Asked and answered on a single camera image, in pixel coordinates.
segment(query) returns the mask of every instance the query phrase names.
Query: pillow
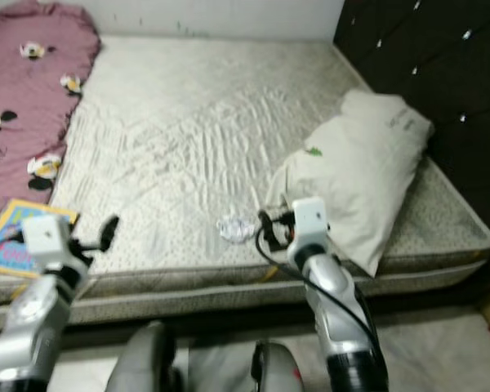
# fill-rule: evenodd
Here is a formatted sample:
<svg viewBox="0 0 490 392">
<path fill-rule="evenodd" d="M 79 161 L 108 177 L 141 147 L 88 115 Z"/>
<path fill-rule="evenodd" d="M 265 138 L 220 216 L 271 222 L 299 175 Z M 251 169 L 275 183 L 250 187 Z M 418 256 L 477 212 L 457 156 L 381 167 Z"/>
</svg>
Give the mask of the pillow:
<svg viewBox="0 0 490 392">
<path fill-rule="evenodd" d="M 432 132 L 399 96 L 349 91 L 276 171 L 267 204 L 321 197 L 334 247 L 373 277 Z"/>
</svg>

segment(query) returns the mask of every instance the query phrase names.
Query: mattress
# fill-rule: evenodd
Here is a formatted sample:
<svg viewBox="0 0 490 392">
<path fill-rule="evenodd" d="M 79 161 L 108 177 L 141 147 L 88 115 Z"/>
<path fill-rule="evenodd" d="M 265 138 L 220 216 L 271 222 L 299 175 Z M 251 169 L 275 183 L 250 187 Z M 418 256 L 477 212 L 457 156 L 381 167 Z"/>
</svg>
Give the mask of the mattress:
<svg viewBox="0 0 490 392">
<path fill-rule="evenodd" d="M 216 222 L 254 217 L 275 169 L 363 80 L 326 43 L 102 41 L 51 204 L 80 212 L 83 240 L 121 221 L 71 322 L 303 301 L 300 283 L 267 279 L 252 242 L 226 242 Z M 345 266 L 382 295 L 458 283 L 489 255 L 490 231 L 426 158 L 376 279 Z M 0 275 L 0 301 L 22 283 Z"/>
</svg>

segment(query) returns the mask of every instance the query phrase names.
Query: tufted headboard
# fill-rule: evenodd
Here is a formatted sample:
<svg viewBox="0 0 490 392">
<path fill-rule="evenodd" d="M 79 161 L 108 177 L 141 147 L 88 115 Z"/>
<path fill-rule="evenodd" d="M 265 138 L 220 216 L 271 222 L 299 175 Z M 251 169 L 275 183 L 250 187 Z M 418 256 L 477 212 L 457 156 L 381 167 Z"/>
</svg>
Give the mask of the tufted headboard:
<svg viewBox="0 0 490 392">
<path fill-rule="evenodd" d="M 345 0 L 335 41 L 434 121 L 430 155 L 490 227 L 490 0 Z"/>
</svg>

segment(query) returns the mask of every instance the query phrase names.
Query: children's book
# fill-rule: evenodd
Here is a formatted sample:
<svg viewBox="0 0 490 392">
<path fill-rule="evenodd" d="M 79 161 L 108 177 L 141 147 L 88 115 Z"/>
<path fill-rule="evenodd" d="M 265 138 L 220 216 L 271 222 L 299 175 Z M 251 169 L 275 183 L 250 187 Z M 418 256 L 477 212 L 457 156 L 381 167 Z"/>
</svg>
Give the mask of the children's book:
<svg viewBox="0 0 490 392">
<path fill-rule="evenodd" d="M 71 224 L 78 218 L 74 211 L 13 198 L 0 214 L 0 241 L 19 231 L 23 219 L 46 214 L 63 216 Z M 0 273 L 27 278 L 38 276 L 35 260 L 27 253 L 25 244 L 12 241 L 0 244 Z"/>
</svg>

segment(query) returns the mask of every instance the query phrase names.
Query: pink blanket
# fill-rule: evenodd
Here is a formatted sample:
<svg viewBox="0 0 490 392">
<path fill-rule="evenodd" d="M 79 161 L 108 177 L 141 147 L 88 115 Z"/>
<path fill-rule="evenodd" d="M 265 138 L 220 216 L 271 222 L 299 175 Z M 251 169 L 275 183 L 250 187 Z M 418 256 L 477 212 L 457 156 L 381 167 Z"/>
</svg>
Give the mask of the pink blanket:
<svg viewBox="0 0 490 392">
<path fill-rule="evenodd" d="M 81 7 L 23 0 L 0 11 L 0 211 L 10 198 L 49 200 L 99 49 Z"/>
</svg>

